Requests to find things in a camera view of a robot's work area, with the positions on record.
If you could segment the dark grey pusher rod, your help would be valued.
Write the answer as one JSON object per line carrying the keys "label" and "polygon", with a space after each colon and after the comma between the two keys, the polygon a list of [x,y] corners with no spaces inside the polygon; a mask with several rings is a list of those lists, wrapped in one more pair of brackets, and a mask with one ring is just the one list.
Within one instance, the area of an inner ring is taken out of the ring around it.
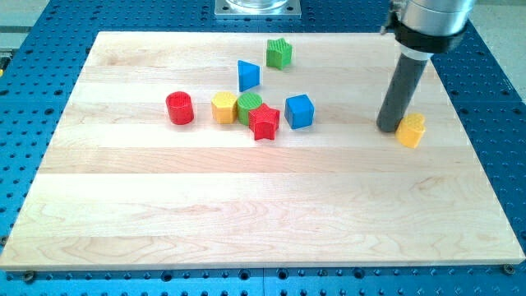
{"label": "dark grey pusher rod", "polygon": [[382,132],[395,132],[422,77],[427,60],[415,60],[401,54],[377,115]]}

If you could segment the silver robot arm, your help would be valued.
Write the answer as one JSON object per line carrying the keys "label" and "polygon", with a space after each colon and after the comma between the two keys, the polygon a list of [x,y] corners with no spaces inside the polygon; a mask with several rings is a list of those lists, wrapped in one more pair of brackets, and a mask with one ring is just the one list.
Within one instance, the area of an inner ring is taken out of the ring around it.
{"label": "silver robot arm", "polygon": [[377,115],[383,132],[395,132],[406,113],[427,61],[463,39],[475,0],[391,1],[380,33],[394,32],[400,55]]}

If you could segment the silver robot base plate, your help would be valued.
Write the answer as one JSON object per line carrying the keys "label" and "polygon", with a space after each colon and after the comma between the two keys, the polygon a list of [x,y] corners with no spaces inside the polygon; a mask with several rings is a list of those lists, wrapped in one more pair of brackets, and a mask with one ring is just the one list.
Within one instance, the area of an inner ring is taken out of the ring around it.
{"label": "silver robot base plate", "polygon": [[216,19],[300,17],[300,0],[214,0]]}

